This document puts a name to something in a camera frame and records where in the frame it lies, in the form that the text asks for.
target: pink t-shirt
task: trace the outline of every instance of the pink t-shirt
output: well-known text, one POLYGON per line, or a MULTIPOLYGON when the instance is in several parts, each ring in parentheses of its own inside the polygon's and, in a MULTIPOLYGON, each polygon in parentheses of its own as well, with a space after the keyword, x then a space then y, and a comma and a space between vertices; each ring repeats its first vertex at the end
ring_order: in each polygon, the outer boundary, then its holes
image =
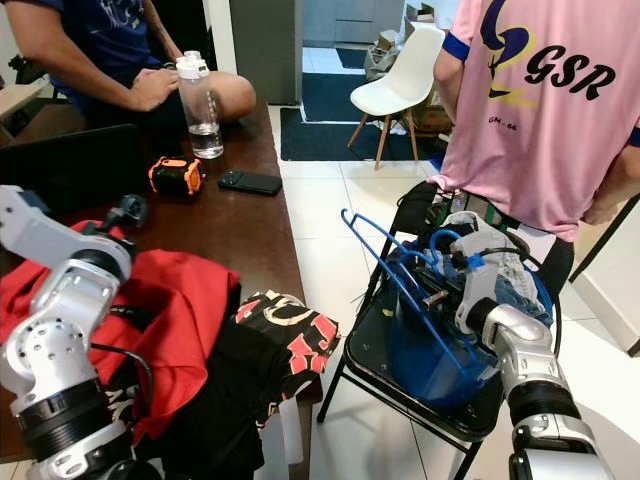
POLYGON ((461 0, 457 125, 430 181, 574 241, 620 151, 640 146, 640 0, 461 0))

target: bottle cap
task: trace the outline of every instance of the bottle cap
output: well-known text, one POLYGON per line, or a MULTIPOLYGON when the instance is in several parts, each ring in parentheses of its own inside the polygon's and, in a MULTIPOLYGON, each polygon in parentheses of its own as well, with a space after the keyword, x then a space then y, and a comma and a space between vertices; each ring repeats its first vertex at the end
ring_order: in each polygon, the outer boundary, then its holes
POLYGON ((188 58, 202 58, 200 56, 200 52, 197 50, 187 50, 186 52, 184 52, 184 56, 188 58))
POLYGON ((207 62, 193 57, 178 61, 176 69, 178 70, 178 76, 185 80, 198 80, 209 76, 207 62))

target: white plastic chair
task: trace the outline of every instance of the white plastic chair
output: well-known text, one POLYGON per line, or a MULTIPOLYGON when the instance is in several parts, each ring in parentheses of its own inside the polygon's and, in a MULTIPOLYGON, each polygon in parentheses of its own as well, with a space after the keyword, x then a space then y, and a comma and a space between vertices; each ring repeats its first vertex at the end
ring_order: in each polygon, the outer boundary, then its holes
MULTIPOLYGON (((365 113, 347 148, 351 148, 369 115, 385 117, 378 145, 376 170, 380 168, 380 158, 389 132, 391 115, 411 109, 422 102, 433 86, 433 66, 444 41, 444 32, 432 25, 416 23, 415 26, 416 30, 407 40, 389 73, 380 80, 351 92, 351 103, 365 113)), ((413 158, 417 161, 418 149, 411 111, 408 118, 413 158)))

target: navy shirt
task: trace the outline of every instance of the navy shirt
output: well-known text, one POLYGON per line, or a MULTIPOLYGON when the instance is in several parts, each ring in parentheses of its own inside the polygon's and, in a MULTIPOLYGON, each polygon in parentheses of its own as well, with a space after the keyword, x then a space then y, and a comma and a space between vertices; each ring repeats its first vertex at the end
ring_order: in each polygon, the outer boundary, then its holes
MULTIPOLYGON (((58 10, 66 34, 104 73, 120 80, 132 70, 157 66, 147 45, 142 0, 33 0, 58 10)), ((91 98, 51 77, 81 111, 91 98)))

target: red fabric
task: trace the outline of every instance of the red fabric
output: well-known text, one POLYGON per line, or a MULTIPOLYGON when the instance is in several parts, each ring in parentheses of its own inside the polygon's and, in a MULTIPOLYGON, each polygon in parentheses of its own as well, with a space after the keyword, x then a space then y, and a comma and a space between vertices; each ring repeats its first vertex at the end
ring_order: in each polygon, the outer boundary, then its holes
MULTIPOLYGON (((0 281, 0 342, 28 317, 29 302, 48 273, 25 261, 0 281)), ((228 293, 238 280, 237 273, 187 253, 152 250, 138 255, 131 279, 118 292, 114 305, 153 312, 153 323, 141 333, 126 320, 109 316, 92 337, 95 343, 132 350, 151 366, 151 415, 136 427, 136 438, 144 433, 157 438, 175 412, 204 385, 206 360, 224 320, 228 293)), ((95 349, 89 358, 103 384, 108 384, 124 360, 123 355, 95 349)))

